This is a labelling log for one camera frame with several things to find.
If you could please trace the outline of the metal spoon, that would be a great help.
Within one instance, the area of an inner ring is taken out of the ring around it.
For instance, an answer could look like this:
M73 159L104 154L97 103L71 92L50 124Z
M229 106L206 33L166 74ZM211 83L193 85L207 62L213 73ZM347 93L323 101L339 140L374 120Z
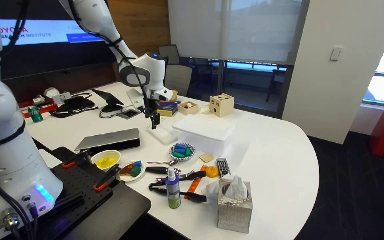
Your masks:
M173 160L170 160L170 161L158 161L158 162L146 162L147 164L150 164L150 165L153 165L153 164L165 164L165 165L168 165L168 166L173 166L175 164L177 164L178 160L177 159L173 159Z

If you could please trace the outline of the small open wooden box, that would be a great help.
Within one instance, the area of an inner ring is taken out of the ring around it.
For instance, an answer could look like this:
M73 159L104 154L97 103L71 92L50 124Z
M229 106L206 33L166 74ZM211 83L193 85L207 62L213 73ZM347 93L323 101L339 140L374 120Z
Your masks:
M196 114L199 106L191 101L182 102L177 105L177 111L184 115Z

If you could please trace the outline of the red box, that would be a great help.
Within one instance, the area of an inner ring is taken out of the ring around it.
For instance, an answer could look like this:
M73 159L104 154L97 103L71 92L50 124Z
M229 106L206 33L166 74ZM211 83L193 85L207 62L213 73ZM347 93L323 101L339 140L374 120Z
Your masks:
M22 112L23 117L25 119L30 118L30 114L28 112L28 107L32 106L32 105L33 105L32 100L18 103L20 111ZM39 109L41 114L49 112L49 111L54 111L57 108L58 108L58 105L53 101L45 102L43 105L38 106L38 109Z

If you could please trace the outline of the spray bottle with blue label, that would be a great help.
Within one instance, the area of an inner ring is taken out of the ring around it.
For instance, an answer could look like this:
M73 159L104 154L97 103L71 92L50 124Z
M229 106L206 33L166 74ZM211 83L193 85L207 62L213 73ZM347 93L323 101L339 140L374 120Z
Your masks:
M165 178L165 185L169 208L178 208L180 206L179 177L174 167L168 168L167 177Z

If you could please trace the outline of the grey office chair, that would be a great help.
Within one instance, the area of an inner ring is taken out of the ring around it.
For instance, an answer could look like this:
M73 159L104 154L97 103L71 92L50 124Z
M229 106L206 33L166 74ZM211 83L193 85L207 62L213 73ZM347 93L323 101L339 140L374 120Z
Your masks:
M179 65L180 55L177 49L177 45L170 44L158 47L159 55L165 60L166 65Z
M192 68L180 64L169 64L166 67L164 85L170 90L177 91L180 96L187 96Z

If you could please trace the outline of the dark outdoor chair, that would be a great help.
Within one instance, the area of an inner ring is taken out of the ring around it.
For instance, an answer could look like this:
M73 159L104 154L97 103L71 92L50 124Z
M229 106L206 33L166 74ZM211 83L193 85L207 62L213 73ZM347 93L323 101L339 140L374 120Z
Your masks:
M277 68L272 70L271 80L266 96L266 102L269 102L271 95L276 91L276 86L282 85L284 83L285 75L286 69L282 70L280 68Z

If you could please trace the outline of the black tongs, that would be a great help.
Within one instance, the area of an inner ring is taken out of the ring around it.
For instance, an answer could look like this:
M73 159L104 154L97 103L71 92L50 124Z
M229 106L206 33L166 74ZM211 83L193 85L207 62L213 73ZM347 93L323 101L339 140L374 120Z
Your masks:
M159 194L167 195L168 192L167 192L166 188L161 187L163 185L165 185L164 181L157 181L157 182L149 184L148 188L150 191L154 191L154 192L157 192ZM192 193L192 192L183 192L183 191L180 191L179 194L185 196L188 200L195 202L195 203L207 202L207 197L205 195L196 194L196 193Z

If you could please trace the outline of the green soda can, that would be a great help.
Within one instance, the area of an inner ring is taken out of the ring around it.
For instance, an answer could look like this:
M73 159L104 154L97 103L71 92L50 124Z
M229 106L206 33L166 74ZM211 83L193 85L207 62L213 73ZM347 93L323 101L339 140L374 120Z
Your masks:
M42 122L44 120L40 109L35 105L28 106L28 113L34 123Z

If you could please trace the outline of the wooden shape sorter cube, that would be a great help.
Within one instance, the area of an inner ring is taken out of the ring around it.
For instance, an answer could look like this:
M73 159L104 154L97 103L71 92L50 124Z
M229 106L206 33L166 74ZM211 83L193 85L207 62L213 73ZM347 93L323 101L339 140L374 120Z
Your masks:
M218 117L225 117L233 113L234 97L222 93L209 97L209 112Z

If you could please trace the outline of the small white box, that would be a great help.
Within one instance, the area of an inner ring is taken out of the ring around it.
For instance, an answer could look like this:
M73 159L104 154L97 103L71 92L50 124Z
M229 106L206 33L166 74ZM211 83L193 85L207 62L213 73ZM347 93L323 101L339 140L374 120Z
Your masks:
M62 104L64 104L65 100L68 100L70 98L72 98L72 95L70 94L70 92L64 92L62 94L55 95L54 97L52 97L52 100L57 105L62 105Z

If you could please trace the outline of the grey laptop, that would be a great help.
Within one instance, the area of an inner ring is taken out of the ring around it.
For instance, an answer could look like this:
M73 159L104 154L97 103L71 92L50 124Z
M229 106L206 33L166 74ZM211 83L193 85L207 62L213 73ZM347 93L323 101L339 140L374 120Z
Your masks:
M93 156L106 150L121 151L140 146L140 132L138 128L134 128L85 137L75 151L89 150L90 155Z

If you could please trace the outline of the yellow block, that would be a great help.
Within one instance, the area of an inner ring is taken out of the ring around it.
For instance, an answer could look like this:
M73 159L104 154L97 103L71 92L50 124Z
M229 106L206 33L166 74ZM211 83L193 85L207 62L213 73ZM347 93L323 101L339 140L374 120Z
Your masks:
M116 158L106 157L98 160L97 162L95 162L95 164L97 167L103 170L103 169L112 167L117 162L118 162L118 159Z

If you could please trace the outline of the orange ruler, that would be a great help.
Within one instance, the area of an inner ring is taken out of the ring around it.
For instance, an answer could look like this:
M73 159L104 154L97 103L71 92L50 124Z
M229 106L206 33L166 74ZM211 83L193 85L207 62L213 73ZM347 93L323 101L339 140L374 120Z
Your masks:
M206 169L207 167L208 167L208 165L203 165L203 166L201 167L201 170L200 170L200 171L205 171L205 169ZM188 188L187 192L196 193L195 191L196 191L196 189L198 188L198 185L199 185L199 183L201 182L201 179L193 180L193 181L192 181L192 184L191 184L191 186Z

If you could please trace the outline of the tablet on stand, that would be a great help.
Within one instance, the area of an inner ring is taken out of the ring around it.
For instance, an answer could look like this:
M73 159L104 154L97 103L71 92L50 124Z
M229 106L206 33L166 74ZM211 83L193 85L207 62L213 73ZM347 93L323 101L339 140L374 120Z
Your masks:
M119 99L113 96L113 94L105 91L99 91L96 89L91 89L95 94L97 94L99 97L101 97L106 102L106 106L102 108L102 112L109 113L113 111L120 111L123 109L124 103L121 102Z

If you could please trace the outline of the window with roller blinds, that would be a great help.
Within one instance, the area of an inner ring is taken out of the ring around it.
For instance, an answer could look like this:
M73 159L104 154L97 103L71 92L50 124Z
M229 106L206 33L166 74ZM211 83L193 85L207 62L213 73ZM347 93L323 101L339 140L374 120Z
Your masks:
M281 118L311 0L168 0L170 41L192 67L188 97L228 94L245 111ZM284 83L266 96L272 70Z

